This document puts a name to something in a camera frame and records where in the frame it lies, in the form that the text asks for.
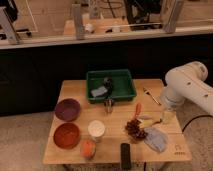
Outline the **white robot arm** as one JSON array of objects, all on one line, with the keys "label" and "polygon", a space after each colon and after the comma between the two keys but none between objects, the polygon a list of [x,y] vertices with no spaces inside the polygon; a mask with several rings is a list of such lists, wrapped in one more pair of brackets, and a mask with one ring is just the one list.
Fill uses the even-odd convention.
[{"label": "white robot arm", "polygon": [[177,110],[189,99],[213,116],[213,87],[205,83],[207,76],[207,67],[199,61],[170,69],[160,95],[164,108]]}]

